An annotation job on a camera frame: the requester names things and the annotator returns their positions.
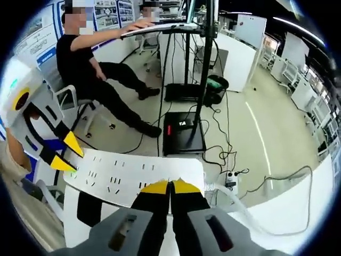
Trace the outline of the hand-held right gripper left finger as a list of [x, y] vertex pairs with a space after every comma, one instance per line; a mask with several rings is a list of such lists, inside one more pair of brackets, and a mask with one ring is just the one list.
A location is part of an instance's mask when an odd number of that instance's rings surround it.
[[167, 229], [168, 181], [144, 187], [132, 207], [120, 208], [91, 228], [89, 238], [50, 255], [159, 255]]

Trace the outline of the person's left hand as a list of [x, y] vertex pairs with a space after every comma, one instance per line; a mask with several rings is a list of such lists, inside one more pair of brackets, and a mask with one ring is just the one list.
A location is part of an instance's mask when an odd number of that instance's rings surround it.
[[9, 147], [9, 151], [11, 153], [14, 161], [26, 169], [28, 172], [31, 172], [31, 163], [28, 155], [24, 152], [22, 144], [11, 134], [9, 128], [6, 128], [6, 141]]

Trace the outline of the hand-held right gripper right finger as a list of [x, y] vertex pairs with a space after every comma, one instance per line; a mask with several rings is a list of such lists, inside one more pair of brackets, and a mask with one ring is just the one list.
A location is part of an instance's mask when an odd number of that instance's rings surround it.
[[253, 242], [247, 227], [223, 210], [211, 208], [190, 183], [172, 182], [170, 204], [180, 255], [286, 255]]

